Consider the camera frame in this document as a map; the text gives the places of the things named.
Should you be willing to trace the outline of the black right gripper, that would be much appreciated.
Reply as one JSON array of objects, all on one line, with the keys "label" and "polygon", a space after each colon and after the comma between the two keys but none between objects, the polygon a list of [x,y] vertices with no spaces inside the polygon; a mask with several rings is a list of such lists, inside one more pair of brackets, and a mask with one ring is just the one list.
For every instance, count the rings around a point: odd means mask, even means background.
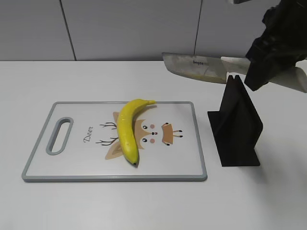
[{"label": "black right gripper", "polygon": [[256,91],[307,55],[307,2],[282,0],[262,19],[266,29],[246,54],[250,61],[244,83]]}]

